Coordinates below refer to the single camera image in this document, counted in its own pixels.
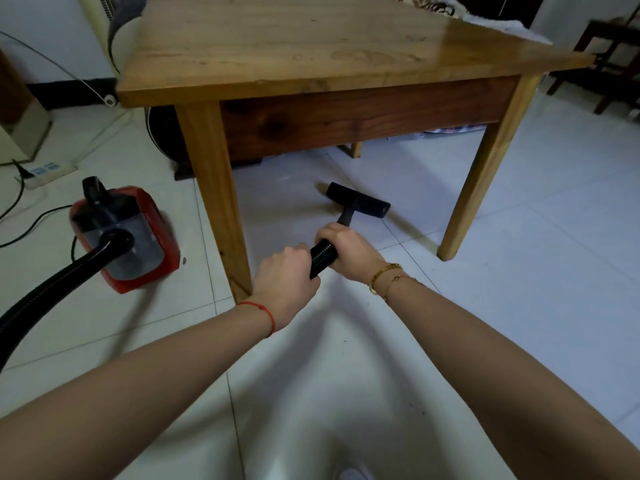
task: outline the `white wall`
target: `white wall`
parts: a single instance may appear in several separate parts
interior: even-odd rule
[[[0,0],[0,30],[27,42],[81,79],[113,77],[77,0]],[[0,34],[0,47],[25,82],[69,76]]]
[[[544,0],[531,29],[556,45],[573,48],[589,20],[629,16],[640,0]]]

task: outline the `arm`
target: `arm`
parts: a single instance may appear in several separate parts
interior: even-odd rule
[[[315,295],[306,246],[260,265],[249,301],[279,330]],[[0,420],[0,465],[12,480],[110,479],[231,364],[268,336],[271,319],[240,305],[140,347]]]
[[[388,263],[355,231],[332,223],[317,239],[338,250],[333,267],[370,284]],[[513,473],[526,479],[627,479],[640,452],[599,412],[505,336],[438,293],[391,269],[374,289],[465,400]]]

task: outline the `red string bracelet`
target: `red string bracelet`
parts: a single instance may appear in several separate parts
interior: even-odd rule
[[[267,338],[269,338],[270,336],[273,335],[273,332],[276,331],[276,319],[273,318],[273,315],[271,314],[270,311],[268,311],[267,307],[264,305],[261,305],[260,303],[254,303],[252,301],[241,301],[240,303],[238,303],[237,305],[251,305],[251,306],[257,306],[258,308],[260,308],[261,310],[267,312],[267,314],[269,315],[269,318],[271,319],[271,331],[269,332],[269,334],[267,335]]]

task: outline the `dark doorway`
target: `dark doorway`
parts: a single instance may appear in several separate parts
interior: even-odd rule
[[[519,20],[530,28],[542,0],[458,0],[473,15],[492,20]]]

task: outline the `gold bracelet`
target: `gold bracelet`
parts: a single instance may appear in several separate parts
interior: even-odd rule
[[[398,281],[400,278],[409,278],[410,280],[415,281],[419,285],[424,286],[424,284],[422,284],[420,281],[416,280],[413,276],[409,276],[408,274],[398,274],[397,276],[394,276],[394,279],[391,280],[391,282],[389,283],[389,286],[387,287],[387,292],[385,293],[385,296],[383,298],[383,300],[385,300],[385,303],[387,303],[387,300],[388,300],[388,297],[389,297],[389,290],[391,289],[391,285],[394,282]]]
[[[373,285],[376,283],[376,280],[380,277],[380,275],[386,271],[389,271],[389,269],[395,269],[399,267],[400,269],[402,269],[402,266],[400,266],[398,263],[391,263],[388,264],[386,266],[384,266],[379,272],[377,272],[376,274],[373,275],[373,278],[371,279],[371,284],[369,285],[369,291],[371,291],[373,294],[378,294],[374,289],[373,289]]]

